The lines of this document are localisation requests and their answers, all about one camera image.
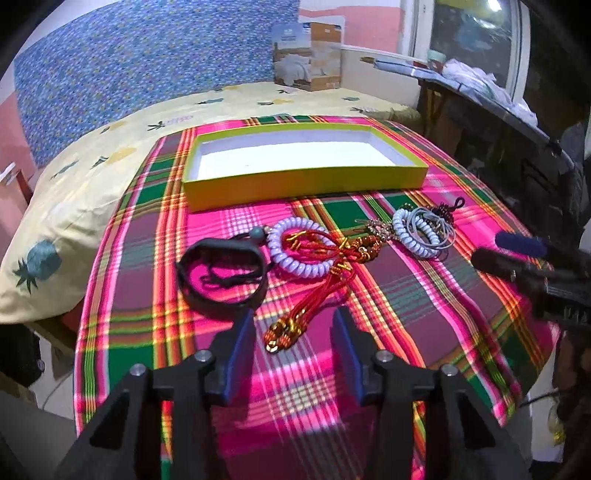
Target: white cloth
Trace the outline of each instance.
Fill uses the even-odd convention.
[[[445,78],[455,80],[464,85],[473,88],[481,94],[491,98],[513,115],[521,118],[525,123],[532,127],[538,126],[538,118],[530,107],[521,99],[513,103],[509,93],[496,84],[496,78],[492,73],[485,73],[484,70],[473,68],[459,60],[451,59],[444,66],[441,73]]]

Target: red cord keychain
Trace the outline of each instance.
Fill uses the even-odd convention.
[[[331,240],[334,245],[327,245],[319,236]],[[339,240],[318,230],[284,233],[281,244],[284,249],[298,252],[304,260],[334,260],[334,263],[326,279],[265,332],[263,341],[269,353],[291,347],[306,331],[322,303],[355,278],[350,263],[361,264],[373,260],[382,246],[381,240],[375,235],[359,237],[350,242],[347,238]]]

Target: cardboard box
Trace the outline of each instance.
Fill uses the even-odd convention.
[[[341,27],[289,23],[271,30],[275,83],[309,92],[340,88]]]
[[[285,123],[198,135],[183,172],[191,212],[333,192],[420,188],[427,165],[367,124]]]

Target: fitness band strap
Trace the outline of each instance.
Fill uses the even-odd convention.
[[[259,282],[259,286],[250,296],[237,302],[208,298],[191,284],[189,268],[195,262],[201,262],[207,266],[209,273],[202,277],[204,283],[219,285],[222,288],[254,282]],[[212,270],[212,267],[221,264],[237,267],[248,265],[254,266],[255,269],[246,274],[221,278]],[[204,238],[187,249],[176,264],[176,269],[178,287],[189,307],[211,319],[234,320],[246,310],[256,310],[267,294],[267,261],[261,250],[248,241]]]

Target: yellow box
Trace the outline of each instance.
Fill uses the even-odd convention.
[[[190,211],[422,186],[427,165],[387,128],[363,118],[335,120],[340,122],[254,125],[198,135],[183,172]]]

